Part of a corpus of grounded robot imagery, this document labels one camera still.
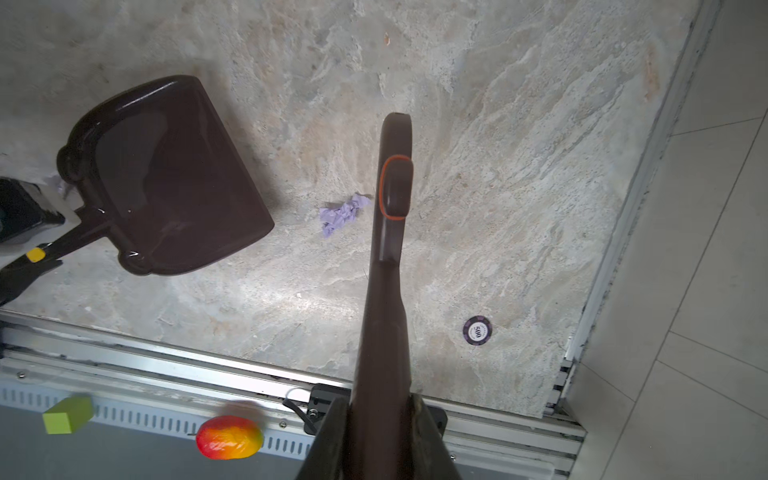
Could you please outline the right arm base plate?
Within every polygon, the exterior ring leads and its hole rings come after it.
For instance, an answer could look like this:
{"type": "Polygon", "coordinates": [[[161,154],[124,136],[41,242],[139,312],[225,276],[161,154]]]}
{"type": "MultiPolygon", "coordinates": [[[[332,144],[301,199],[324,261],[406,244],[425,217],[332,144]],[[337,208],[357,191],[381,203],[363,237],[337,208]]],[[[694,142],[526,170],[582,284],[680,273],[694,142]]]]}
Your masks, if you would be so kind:
{"type": "MultiPolygon", "coordinates": [[[[339,398],[348,401],[350,396],[350,389],[332,385],[316,384],[310,391],[309,400],[306,402],[307,409],[305,413],[301,413],[301,409],[290,398],[284,399],[283,406],[288,407],[300,417],[304,422],[305,433],[311,436],[316,436],[333,401],[339,398]]],[[[438,431],[442,437],[448,424],[448,416],[445,410],[431,405],[427,405],[427,409],[436,423],[438,431]]]]}

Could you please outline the dark brown dustpan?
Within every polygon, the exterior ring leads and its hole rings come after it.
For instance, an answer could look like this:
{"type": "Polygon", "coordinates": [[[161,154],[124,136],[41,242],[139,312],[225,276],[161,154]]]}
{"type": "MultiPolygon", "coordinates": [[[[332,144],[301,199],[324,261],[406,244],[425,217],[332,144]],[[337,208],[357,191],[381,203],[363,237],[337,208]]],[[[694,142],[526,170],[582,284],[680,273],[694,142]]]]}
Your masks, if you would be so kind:
{"type": "Polygon", "coordinates": [[[57,168],[84,201],[81,222],[12,268],[28,272],[108,238],[135,275],[180,275],[268,235],[274,221],[200,80],[156,79],[73,127],[57,168]]]}

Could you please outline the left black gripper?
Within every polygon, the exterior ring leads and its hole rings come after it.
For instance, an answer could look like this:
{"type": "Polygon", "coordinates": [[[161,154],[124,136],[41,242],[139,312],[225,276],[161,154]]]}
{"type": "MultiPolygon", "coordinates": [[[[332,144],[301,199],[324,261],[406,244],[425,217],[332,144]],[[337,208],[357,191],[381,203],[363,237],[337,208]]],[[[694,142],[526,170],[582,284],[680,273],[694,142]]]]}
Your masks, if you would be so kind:
{"type": "MultiPolygon", "coordinates": [[[[25,243],[40,232],[65,223],[38,184],[1,178],[1,242],[25,243]]],[[[18,298],[39,277],[62,265],[61,260],[37,263],[20,257],[1,269],[1,305],[18,298]]]]}

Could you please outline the green foam cube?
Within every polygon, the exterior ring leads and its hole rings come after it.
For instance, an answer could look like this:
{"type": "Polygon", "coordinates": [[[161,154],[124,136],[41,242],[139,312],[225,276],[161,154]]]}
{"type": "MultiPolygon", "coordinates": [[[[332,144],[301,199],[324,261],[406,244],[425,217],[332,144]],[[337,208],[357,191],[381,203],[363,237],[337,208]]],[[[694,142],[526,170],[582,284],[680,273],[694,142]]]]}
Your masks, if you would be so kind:
{"type": "Polygon", "coordinates": [[[67,397],[42,414],[45,431],[48,435],[73,434],[91,420],[93,413],[90,397],[67,397]]]}

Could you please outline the small purple paper scrap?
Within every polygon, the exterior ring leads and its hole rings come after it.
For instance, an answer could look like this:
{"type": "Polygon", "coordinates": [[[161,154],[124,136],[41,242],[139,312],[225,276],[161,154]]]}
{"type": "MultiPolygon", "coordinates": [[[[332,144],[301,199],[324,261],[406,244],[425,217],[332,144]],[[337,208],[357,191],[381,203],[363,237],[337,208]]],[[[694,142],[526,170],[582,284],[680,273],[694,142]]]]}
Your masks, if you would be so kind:
{"type": "Polygon", "coordinates": [[[340,204],[320,208],[318,218],[321,222],[323,236],[329,238],[337,230],[353,222],[360,211],[370,204],[370,198],[355,193],[340,204]]]}

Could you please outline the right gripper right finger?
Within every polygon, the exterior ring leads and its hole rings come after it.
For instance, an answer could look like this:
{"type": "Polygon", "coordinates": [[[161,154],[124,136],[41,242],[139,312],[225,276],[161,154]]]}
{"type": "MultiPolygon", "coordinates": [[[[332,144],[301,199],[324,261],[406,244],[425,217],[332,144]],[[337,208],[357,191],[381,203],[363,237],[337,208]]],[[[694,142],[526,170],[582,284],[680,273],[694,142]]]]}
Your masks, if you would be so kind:
{"type": "Polygon", "coordinates": [[[426,404],[417,394],[411,395],[411,406],[413,478],[460,480],[461,476],[443,441],[448,423],[445,410],[426,404]]]}

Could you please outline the brown hand brush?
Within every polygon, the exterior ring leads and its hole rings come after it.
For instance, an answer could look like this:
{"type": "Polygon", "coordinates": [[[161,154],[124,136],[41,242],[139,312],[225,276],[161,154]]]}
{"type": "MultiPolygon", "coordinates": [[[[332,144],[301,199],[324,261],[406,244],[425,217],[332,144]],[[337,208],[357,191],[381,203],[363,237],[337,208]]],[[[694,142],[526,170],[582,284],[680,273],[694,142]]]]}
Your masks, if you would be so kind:
{"type": "Polygon", "coordinates": [[[411,367],[400,263],[414,181],[412,120],[383,121],[366,302],[346,433],[347,479],[411,475],[411,367]]]}

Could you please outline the aluminium rail frame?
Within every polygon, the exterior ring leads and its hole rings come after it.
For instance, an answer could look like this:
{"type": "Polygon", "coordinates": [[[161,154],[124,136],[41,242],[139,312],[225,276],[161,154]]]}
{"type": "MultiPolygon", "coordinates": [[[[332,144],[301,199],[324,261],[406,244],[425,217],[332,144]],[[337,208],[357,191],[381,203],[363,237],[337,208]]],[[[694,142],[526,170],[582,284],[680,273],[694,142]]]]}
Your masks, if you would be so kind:
{"type": "MultiPolygon", "coordinates": [[[[78,327],[1,315],[1,403],[43,412],[74,395],[96,423],[192,439],[218,415],[254,418],[267,454],[304,459],[312,436],[283,401],[305,413],[316,384],[344,380],[78,327]]],[[[534,479],[570,476],[586,430],[566,416],[530,418],[429,399],[448,416],[443,440],[459,465],[534,479]]]]}

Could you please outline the red yellow toy mango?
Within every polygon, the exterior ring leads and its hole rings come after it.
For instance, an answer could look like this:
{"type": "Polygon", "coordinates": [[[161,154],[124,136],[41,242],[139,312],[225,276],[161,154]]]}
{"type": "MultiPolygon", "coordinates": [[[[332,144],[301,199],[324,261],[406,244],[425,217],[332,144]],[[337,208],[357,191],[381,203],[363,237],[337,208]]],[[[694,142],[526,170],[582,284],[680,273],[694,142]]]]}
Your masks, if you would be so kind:
{"type": "Polygon", "coordinates": [[[237,460],[255,455],[264,445],[264,435],[254,421],[226,415],[206,421],[195,442],[209,459],[237,460]]]}

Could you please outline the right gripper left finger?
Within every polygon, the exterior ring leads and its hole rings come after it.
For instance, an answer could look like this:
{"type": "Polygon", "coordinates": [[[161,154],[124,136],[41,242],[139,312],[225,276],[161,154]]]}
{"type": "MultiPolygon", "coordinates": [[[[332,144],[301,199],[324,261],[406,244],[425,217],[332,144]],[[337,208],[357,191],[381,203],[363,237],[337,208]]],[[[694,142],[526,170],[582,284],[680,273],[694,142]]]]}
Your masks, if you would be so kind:
{"type": "Polygon", "coordinates": [[[323,418],[296,480],[339,480],[343,478],[348,400],[335,399],[323,418]]]}

